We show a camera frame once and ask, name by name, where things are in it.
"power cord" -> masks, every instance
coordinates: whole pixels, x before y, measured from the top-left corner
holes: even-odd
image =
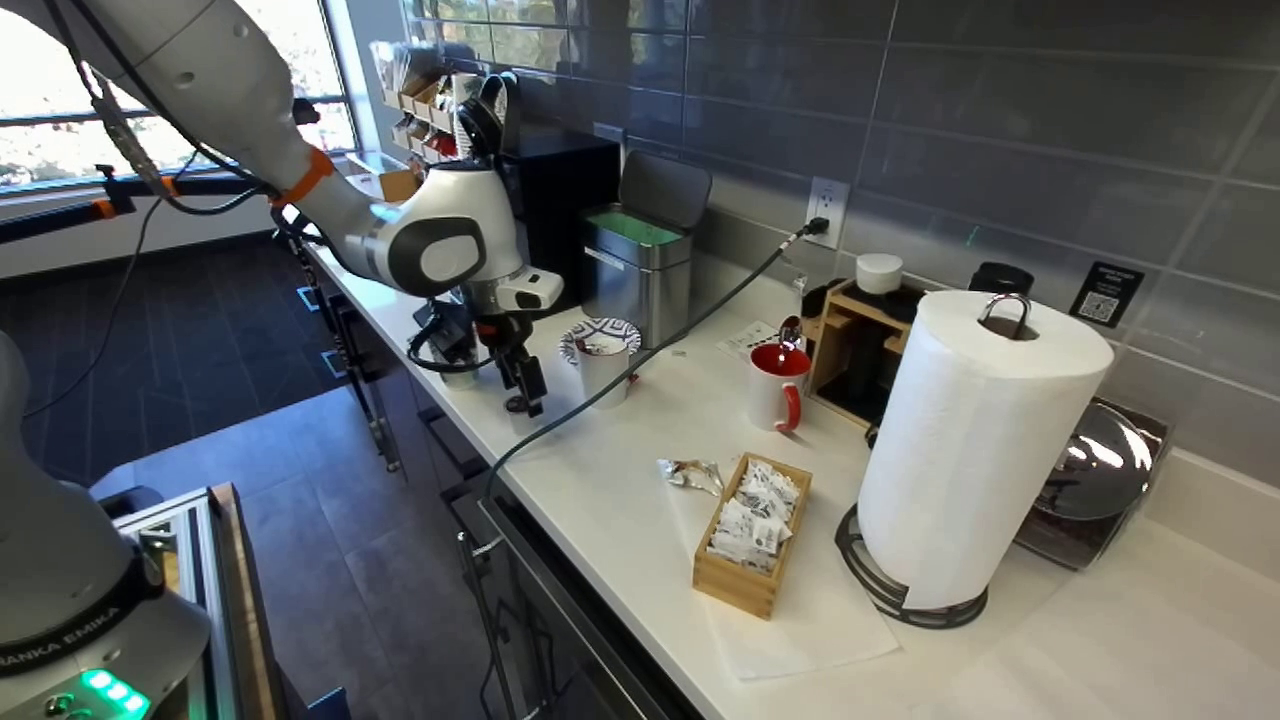
[[[699,328],[710,318],[715,318],[729,301],[735,301],[747,286],[758,286],[800,238],[824,232],[829,220],[814,217],[810,226],[800,226],[784,245],[775,245],[740,286],[732,286],[715,306],[710,306],[704,312],[696,312],[680,333],[672,333],[667,340],[661,340],[657,348],[639,352],[630,374],[619,374],[615,382],[609,382],[599,394],[594,394],[589,401],[580,401],[577,407],[567,407],[566,417],[556,417],[553,426],[528,434],[525,441],[516,441],[501,459],[489,465],[489,473],[480,476],[486,488],[501,476],[503,465],[511,465],[516,454],[525,454],[528,446],[553,436],[556,428],[566,428],[567,422],[577,422],[580,414],[589,414],[594,403],[599,403],[615,385],[630,385],[634,374],[639,374],[653,357],[661,357],[664,348],[680,346],[692,328]]]
[[[97,374],[97,365],[103,361],[103,352],[110,352],[110,346],[111,346],[111,333],[116,333],[116,318],[119,318],[124,291],[129,291],[129,286],[132,286],[132,277],[135,277],[135,265],[141,265],[145,248],[150,248],[150,232],[151,232],[151,220],[156,220],[161,203],[165,203],[165,196],[156,196],[156,202],[150,203],[150,212],[145,212],[145,220],[141,220],[141,228],[135,228],[132,257],[129,257],[129,265],[124,265],[124,272],[119,272],[119,279],[116,279],[116,290],[111,290],[110,322],[103,322],[103,333],[102,333],[97,346],[94,346],[89,365],[84,365],[64,389],[55,389],[45,403],[28,407],[23,422],[38,422],[38,417],[45,417],[47,407],[55,407],[60,401],[70,401],[70,396]]]
[[[103,82],[102,82],[103,87],[94,87],[94,82],[89,82],[89,74],[84,74],[84,54],[81,54],[75,32],[73,32],[73,24],[70,24],[70,16],[64,16],[64,0],[53,0],[53,4],[47,4],[47,16],[53,16],[53,24],[55,24],[70,58],[73,58],[73,68],[75,68],[81,87],[89,93],[89,106],[102,112],[111,144],[116,144],[119,156],[129,156],[129,165],[151,186],[151,193],[156,193],[165,203],[173,203],[176,212],[186,212],[186,217],[226,217],[226,212],[250,203],[253,196],[262,196],[266,186],[262,186],[258,175],[250,175],[246,167],[235,167],[235,165],[228,165],[226,156],[215,156],[212,148],[205,148],[205,144],[161,106],[161,96],[156,96],[156,93],[150,87],[150,82],[129,65],[129,58],[119,54],[119,44],[116,44],[116,39],[103,32],[103,24],[84,8],[84,0],[73,0],[73,4],[75,4],[81,16],[94,24],[94,32],[103,39],[103,50],[116,58],[116,65],[124,68],[124,75],[145,93],[145,100],[191,144],[191,153],[199,153],[199,156],[209,156],[215,167],[250,180],[250,188],[246,188],[239,196],[231,196],[228,203],[219,203],[219,210],[198,210],[198,203],[176,202],[176,196],[161,186],[161,174],[156,174],[156,165],[150,159],[150,153],[141,148],[141,141],[132,135],[129,121],[119,116],[119,106],[116,106],[111,87],[110,87]]]

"paper towel roll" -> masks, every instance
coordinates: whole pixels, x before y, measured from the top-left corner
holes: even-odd
[[[1112,370],[1087,323],[1031,306],[1036,340],[980,323],[987,291],[928,291],[862,483],[874,559],[904,607],[976,599]]]

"metal base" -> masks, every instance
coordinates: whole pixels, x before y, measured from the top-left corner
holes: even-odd
[[[856,519],[856,503],[835,525],[835,548],[847,572],[874,594],[877,607],[900,623],[915,630],[961,630],[972,623],[987,607],[987,594],[948,607],[904,607],[907,585],[894,580],[870,554],[863,528]]]

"red mug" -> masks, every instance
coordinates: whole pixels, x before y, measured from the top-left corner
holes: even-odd
[[[810,352],[795,346],[758,346],[747,382],[747,422],[775,434],[800,428],[800,385]]]

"container lid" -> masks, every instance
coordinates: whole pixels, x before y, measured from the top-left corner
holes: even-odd
[[[615,212],[615,210],[589,217],[589,226],[609,228],[609,232],[615,232],[615,238],[624,238],[624,240],[634,240],[639,248],[661,248],[661,245],[680,245],[685,240],[685,232],[672,232],[664,226],[650,226],[650,220]]]

